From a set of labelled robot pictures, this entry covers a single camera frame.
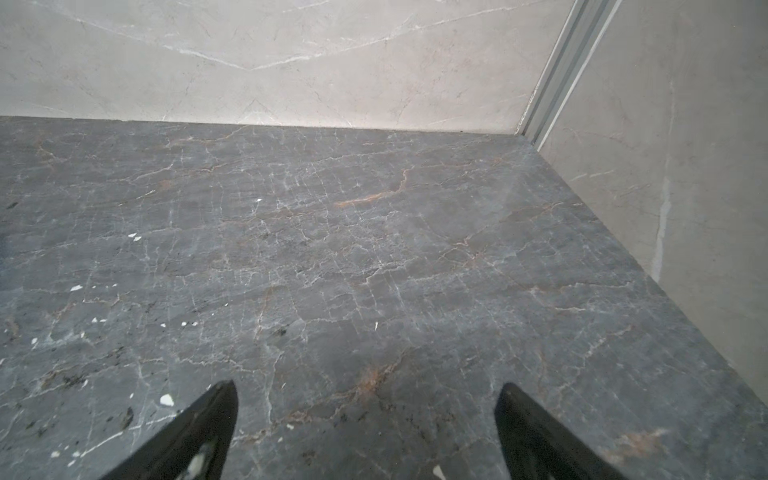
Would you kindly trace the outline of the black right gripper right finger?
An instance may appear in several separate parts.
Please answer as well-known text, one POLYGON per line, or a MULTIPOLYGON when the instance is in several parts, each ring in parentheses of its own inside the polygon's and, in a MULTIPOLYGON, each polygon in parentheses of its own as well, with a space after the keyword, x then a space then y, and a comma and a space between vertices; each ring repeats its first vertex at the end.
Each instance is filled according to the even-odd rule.
POLYGON ((503 385, 494 419, 512 479, 626 478, 514 383, 503 385))

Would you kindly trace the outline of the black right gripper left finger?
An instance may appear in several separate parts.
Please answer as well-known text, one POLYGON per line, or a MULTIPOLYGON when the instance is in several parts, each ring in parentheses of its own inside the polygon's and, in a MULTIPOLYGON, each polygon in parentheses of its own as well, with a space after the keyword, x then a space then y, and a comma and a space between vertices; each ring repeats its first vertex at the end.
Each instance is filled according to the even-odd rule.
POLYGON ((104 477, 219 479, 238 410, 235 382, 217 382, 104 477))

